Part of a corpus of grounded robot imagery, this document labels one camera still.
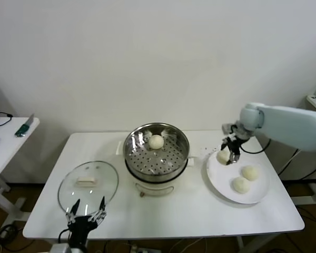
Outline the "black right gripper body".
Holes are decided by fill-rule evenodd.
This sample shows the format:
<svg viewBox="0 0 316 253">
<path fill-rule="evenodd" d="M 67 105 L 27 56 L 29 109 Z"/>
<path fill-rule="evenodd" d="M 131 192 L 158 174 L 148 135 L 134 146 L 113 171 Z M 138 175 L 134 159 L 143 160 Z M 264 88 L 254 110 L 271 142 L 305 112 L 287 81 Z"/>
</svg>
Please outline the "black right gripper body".
<svg viewBox="0 0 316 253">
<path fill-rule="evenodd" d="M 250 136 L 248 134 L 226 134 L 224 137 L 224 147 L 228 148 L 228 150 L 235 156 L 238 156 L 241 154 L 241 145 L 249 141 L 249 139 Z"/>
</svg>

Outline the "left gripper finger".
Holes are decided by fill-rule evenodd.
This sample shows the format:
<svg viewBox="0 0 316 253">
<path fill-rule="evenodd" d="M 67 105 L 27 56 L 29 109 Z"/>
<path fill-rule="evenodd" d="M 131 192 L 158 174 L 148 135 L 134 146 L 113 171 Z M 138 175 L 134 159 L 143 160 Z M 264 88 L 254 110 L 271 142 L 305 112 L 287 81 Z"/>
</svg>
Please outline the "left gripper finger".
<svg viewBox="0 0 316 253">
<path fill-rule="evenodd" d="M 68 224 L 75 222 L 75 217 L 76 217 L 76 213 L 77 213 L 79 205 L 80 205 L 80 199 L 78 199 L 76 203 L 73 204 L 70 211 L 66 212 L 65 216 L 66 216 Z"/>
<path fill-rule="evenodd" d="M 102 198 L 98 211 L 91 216 L 91 221 L 100 224 L 106 217 L 105 197 Z"/>
</svg>

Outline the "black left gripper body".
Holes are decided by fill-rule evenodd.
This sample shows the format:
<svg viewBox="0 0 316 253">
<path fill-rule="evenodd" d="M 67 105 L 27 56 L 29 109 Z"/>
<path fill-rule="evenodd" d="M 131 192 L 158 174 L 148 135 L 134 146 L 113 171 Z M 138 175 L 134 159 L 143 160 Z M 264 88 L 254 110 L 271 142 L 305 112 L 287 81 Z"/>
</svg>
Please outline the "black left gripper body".
<svg viewBox="0 0 316 253">
<path fill-rule="evenodd" d="M 91 219 L 91 216 L 80 216 L 74 218 L 67 224 L 71 236 L 69 238 L 70 247 L 85 247 L 87 243 L 88 234 L 97 228 L 96 221 Z"/>
</svg>

